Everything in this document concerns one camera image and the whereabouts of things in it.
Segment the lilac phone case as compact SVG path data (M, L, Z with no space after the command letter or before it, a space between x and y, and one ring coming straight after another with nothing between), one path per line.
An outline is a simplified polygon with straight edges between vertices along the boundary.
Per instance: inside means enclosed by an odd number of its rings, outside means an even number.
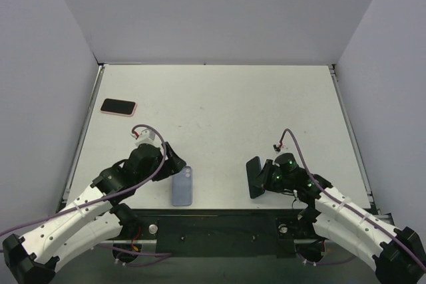
M173 206L190 206L192 204L192 168L185 166L172 177Z

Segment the black phone from lilac case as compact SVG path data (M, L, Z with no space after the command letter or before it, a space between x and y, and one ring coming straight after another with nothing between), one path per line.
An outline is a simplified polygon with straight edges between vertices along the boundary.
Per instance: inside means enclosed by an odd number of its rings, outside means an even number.
M263 185L261 162L258 156L246 162L246 174L250 198L255 199L263 195L265 189Z

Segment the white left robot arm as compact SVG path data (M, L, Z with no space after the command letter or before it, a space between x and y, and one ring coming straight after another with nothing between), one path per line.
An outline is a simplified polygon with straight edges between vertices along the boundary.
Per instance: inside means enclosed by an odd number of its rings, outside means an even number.
M18 283L49 283L76 256L115 237L129 239L140 222L124 200L138 185L181 172L186 162L170 144L160 148L143 143L129 158L103 170L57 215L38 227L3 240L5 264Z

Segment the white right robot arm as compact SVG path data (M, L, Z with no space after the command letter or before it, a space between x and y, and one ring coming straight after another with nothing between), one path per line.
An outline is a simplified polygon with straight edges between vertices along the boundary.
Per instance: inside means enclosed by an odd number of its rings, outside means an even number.
M418 283L425 249L410 227L399 229L356 205L329 181L299 166L291 153L267 160L252 185L263 194L293 192L307 206L298 231L338 244L368 265L380 283Z

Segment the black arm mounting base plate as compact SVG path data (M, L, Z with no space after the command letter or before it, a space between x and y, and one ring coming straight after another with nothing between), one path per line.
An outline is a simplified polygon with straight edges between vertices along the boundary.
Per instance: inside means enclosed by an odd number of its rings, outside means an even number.
M117 243L154 244L173 257L323 257L325 240L298 218L299 210L135 210Z

